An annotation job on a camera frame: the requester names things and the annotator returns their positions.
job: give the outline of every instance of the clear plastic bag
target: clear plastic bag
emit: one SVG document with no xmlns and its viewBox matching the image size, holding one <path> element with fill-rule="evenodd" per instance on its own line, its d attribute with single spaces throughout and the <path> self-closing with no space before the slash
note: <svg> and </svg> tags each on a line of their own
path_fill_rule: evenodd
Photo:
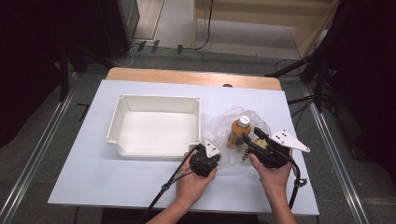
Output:
<svg viewBox="0 0 396 224">
<path fill-rule="evenodd" d="M 253 140 L 257 139 L 257 136 L 253 133 L 254 127 L 259 127 L 265 133 L 271 134 L 269 125 L 263 119 L 261 119 L 254 111 L 245 110 L 241 106 L 232 107 L 213 118 L 209 125 L 204 127 L 202 130 L 202 142 L 204 142 L 205 139 L 208 139 L 220 151 L 221 157 L 218 166 L 218 175 L 232 175 L 233 170 L 236 167 L 251 165 L 248 159 L 243 161 L 248 145 L 243 144 L 242 146 L 232 148 L 226 147 L 233 121 L 239 119 L 243 115 L 250 118 L 251 132 L 249 136 Z"/>
</svg>

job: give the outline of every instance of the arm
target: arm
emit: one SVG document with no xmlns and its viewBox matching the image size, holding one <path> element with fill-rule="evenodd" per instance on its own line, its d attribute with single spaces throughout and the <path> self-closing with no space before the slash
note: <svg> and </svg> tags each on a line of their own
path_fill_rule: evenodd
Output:
<svg viewBox="0 0 396 224">
<path fill-rule="evenodd" d="M 270 203 L 276 224 L 297 223 L 286 197 L 286 185 L 288 184 L 291 164 L 288 163 L 278 169 L 268 169 L 262 165 L 255 155 L 250 153 L 248 157 L 260 175 L 260 181 Z"/>
<path fill-rule="evenodd" d="M 181 167 L 181 170 L 186 171 L 190 167 L 189 157 Z M 198 202 L 204 193 L 206 187 L 215 178 L 216 171 L 214 169 L 208 178 L 199 177 L 196 174 L 190 174 L 182 177 L 177 181 L 176 198 L 166 207 L 160 214 L 150 220 L 149 224 L 171 224 L 177 223 L 189 210 Z"/>
</svg>

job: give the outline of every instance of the human hand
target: human hand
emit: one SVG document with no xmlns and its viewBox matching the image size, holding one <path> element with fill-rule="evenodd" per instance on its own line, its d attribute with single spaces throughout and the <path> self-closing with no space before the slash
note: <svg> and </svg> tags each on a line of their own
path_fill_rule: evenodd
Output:
<svg viewBox="0 0 396 224">
<path fill-rule="evenodd" d="M 186 171 L 186 173 L 190 172 L 190 170 L 188 170 L 190 167 L 190 159 L 191 156 L 187 158 L 186 162 L 180 168 L 180 171 Z M 201 198 L 206 187 L 215 178 L 217 170 L 218 168 L 212 170 L 210 175 L 206 178 L 200 177 L 195 173 L 180 178 L 177 181 L 177 196 L 175 202 L 190 209 L 190 207 Z"/>
<path fill-rule="evenodd" d="M 263 166 L 254 154 L 249 153 L 248 157 L 251 164 L 260 175 L 260 181 L 262 182 L 262 187 L 267 197 L 270 196 L 269 194 L 286 194 L 286 185 L 288 184 L 291 169 L 290 162 L 280 168 L 272 169 Z"/>
</svg>

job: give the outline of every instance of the bottle cap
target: bottle cap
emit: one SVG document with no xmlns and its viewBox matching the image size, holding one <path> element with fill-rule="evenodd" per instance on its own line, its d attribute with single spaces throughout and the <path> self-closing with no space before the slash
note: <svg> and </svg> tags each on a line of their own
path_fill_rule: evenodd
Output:
<svg viewBox="0 0 396 224">
<path fill-rule="evenodd" d="M 238 120 L 238 125 L 241 128 L 246 128 L 248 126 L 248 124 L 250 123 L 250 118 L 248 116 L 241 116 L 241 118 L 239 118 Z"/>
</svg>

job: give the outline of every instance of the bottle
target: bottle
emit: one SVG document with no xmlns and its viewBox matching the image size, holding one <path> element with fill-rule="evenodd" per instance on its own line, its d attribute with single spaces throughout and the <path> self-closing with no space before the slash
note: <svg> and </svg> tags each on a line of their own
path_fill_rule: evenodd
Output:
<svg viewBox="0 0 396 224">
<path fill-rule="evenodd" d="M 231 125 L 231 132 L 230 136 L 228 137 L 227 147 L 244 144 L 242 133 L 249 134 L 250 130 L 250 118 L 248 116 L 241 116 L 239 119 L 236 119 Z"/>
</svg>

